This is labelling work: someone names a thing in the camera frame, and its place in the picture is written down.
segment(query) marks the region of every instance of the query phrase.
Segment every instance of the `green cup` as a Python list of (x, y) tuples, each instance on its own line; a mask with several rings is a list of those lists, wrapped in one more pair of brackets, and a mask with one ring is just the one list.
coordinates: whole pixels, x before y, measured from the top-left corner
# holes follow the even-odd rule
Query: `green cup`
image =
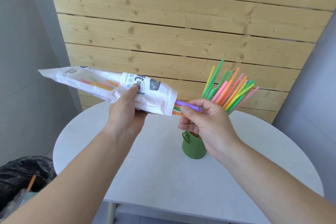
[(207, 150), (201, 138), (193, 136), (189, 131), (184, 131), (182, 137), (182, 150), (189, 158), (200, 159), (205, 156)]

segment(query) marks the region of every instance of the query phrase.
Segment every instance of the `table leg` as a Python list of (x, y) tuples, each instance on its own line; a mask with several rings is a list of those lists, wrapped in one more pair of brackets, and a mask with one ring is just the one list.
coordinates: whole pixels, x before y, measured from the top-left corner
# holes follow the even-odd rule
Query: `table leg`
[(113, 224), (114, 223), (114, 216), (116, 214), (117, 204), (109, 202), (107, 207), (107, 221), (106, 224)]

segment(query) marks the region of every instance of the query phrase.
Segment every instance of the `purple straw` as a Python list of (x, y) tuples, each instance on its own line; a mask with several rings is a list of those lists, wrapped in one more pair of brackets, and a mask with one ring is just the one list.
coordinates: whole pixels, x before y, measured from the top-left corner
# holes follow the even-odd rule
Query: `purple straw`
[(179, 105), (181, 107), (183, 105), (186, 105), (186, 106), (189, 106), (190, 108), (194, 109), (196, 112), (202, 112), (202, 108), (201, 107), (198, 107), (198, 106), (195, 106), (195, 105), (191, 105), (191, 104), (185, 103), (185, 102), (180, 101), (180, 100), (176, 100), (175, 104), (177, 104), (177, 105)]

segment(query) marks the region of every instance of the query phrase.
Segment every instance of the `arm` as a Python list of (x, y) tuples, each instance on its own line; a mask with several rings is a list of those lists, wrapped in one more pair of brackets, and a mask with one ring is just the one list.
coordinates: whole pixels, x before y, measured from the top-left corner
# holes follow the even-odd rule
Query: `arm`
[(146, 114), (135, 112), (130, 88), (110, 107), (110, 118), (93, 141), (34, 198), (4, 224), (91, 223)]
[(219, 105), (205, 99), (190, 102), (204, 107), (200, 114), (181, 107), (187, 118), (179, 128), (200, 135), (204, 145), (273, 224), (336, 223), (336, 207), (284, 169), (243, 143)]

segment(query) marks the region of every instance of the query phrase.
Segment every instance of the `black trash bag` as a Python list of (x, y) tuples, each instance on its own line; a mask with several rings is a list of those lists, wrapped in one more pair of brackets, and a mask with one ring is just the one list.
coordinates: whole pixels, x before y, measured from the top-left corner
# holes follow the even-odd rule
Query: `black trash bag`
[(0, 167), (0, 212), (22, 189), (26, 189), (32, 176), (36, 175), (31, 188), (39, 192), (57, 175), (50, 158), (42, 156), (23, 157)]

